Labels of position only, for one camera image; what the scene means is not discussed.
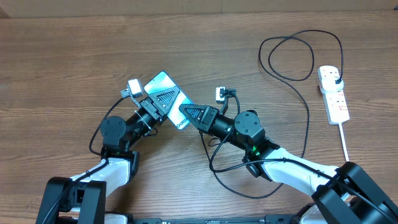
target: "wall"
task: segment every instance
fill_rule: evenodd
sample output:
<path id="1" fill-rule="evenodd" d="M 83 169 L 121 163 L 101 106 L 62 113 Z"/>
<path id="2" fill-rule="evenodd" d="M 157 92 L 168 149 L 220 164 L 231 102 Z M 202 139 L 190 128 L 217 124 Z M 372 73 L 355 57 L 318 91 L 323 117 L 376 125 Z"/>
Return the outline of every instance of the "wall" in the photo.
<path id="1" fill-rule="evenodd" d="M 392 10 L 397 5 L 398 0 L 0 0 L 0 17 Z"/>

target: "wood grain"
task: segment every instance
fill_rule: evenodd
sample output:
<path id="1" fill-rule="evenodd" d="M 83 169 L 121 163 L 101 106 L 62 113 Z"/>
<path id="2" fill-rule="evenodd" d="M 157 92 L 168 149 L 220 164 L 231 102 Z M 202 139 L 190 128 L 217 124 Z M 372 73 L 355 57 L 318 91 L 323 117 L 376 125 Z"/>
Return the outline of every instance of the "wood grain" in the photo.
<path id="1" fill-rule="evenodd" d="M 0 20 L 0 223 L 34 223 L 45 184 L 98 163 L 88 142 L 130 78 L 147 83 L 166 70 L 197 104 L 218 106 L 215 87 L 238 89 L 242 110 L 255 109 L 276 142 L 299 155 L 306 111 L 298 96 L 265 74 L 257 61 L 261 41 L 303 29 L 335 33 L 345 53 L 345 92 L 351 120 L 344 124 L 350 158 L 398 203 L 398 14 L 296 12 L 201 16 L 117 16 Z M 336 41 L 303 34 L 315 51 L 315 68 L 340 67 Z M 275 46 L 264 46 L 264 56 Z M 280 46 L 274 67 L 303 77 L 310 52 L 299 42 Z M 327 123 L 316 74 L 293 85 L 311 112 L 306 159 L 342 165 L 338 128 Z M 113 114 L 130 117 L 125 101 Z M 230 106 L 228 115 L 235 108 Z M 95 149 L 101 138 L 95 141 Z M 141 153 L 136 178 L 107 198 L 107 210 L 136 218 L 254 217 L 295 213 L 311 198 L 283 186 L 273 196 L 249 200 L 222 188 L 208 170 L 197 130 L 178 132 L 170 122 Z M 239 163 L 227 145 L 218 168 Z M 246 169 L 220 177 L 233 189 L 262 195 L 277 184 Z"/>

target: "white cable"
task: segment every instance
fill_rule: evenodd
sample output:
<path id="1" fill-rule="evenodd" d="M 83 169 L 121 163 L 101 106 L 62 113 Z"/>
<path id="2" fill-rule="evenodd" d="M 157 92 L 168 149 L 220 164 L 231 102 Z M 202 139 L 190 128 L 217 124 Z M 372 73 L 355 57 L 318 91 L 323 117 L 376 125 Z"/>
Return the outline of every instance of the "white cable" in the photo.
<path id="1" fill-rule="evenodd" d="M 338 123 L 338 129 L 340 130 L 341 143 L 343 145 L 344 156 L 346 158 L 346 161 L 348 162 L 349 159 L 348 159 L 348 152 L 347 152 L 347 147 L 346 147 L 346 139 L 344 138 L 343 125 L 341 123 Z"/>

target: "tabletop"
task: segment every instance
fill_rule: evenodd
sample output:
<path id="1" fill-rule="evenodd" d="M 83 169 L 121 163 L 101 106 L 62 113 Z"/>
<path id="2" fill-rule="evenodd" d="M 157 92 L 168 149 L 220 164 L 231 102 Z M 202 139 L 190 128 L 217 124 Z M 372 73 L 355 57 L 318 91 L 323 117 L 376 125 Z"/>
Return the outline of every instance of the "tabletop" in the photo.
<path id="1" fill-rule="evenodd" d="M 256 110 L 267 135 L 300 155 L 305 107 L 293 90 L 262 70 L 257 55 L 264 39 L 304 29 L 327 30 L 341 39 L 351 116 L 343 127 L 350 159 L 398 203 L 396 11 L 2 19 L 0 223 L 34 223 L 49 178 L 97 165 L 88 143 L 105 112 L 129 79 L 145 84 L 161 70 L 196 104 L 220 107 L 215 88 L 237 89 L 241 109 Z M 316 73 L 322 65 L 340 70 L 340 50 L 326 34 L 299 37 L 315 52 L 312 76 L 290 82 L 310 108 L 304 158 L 341 166 L 339 130 L 328 124 Z M 277 43 L 264 45 L 264 58 Z M 290 78 L 304 77 L 311 68 L 308 47 L 297 41 L 282 44 L 271 61 Z M 112 114 L 128 119 L 136 109 L 125 100 Z M 235 113 L 231 101 L 227 116 Z M 101 143 L 98 136 L 94 149 L 100 150 Z M 192 125 L 177 131 L 166 121 L 156 137 L 141 139 L 134 150 L 141 153 L 138 174 L 106 199 L 109 211 L 136 218 L 261 217 L 296 213 L 312 201 L 287 185 L 261 200 L 228 192 L 209 170 Z M 238 164 L 243 155 L 226 144 L 215 167 Z M 278 186 L 245 168 L 220 174 L 220 179 L 248 195 L 268 194 Z"/>

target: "white power strip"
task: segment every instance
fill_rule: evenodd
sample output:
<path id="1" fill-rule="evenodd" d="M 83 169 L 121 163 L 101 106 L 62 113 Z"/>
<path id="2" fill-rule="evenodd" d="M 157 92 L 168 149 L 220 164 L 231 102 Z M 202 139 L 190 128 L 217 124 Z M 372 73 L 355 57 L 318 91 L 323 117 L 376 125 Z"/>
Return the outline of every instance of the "white power strip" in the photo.
<path id="1" fill-rule="evenodd" d="M 318 69 L 319 84 L 323 95 L 323 102 L 325 104 L 328 122 L 329 124 L 338 124 L 344 156 L 346 161 L 349 161 L 342 126 L 345 121 L 349 120 L 349 113 L 343 92 L 344 85 L 335 84 L 335 80 L 339 77 L 340 74 L 336 67 L 325 65 Z"/>

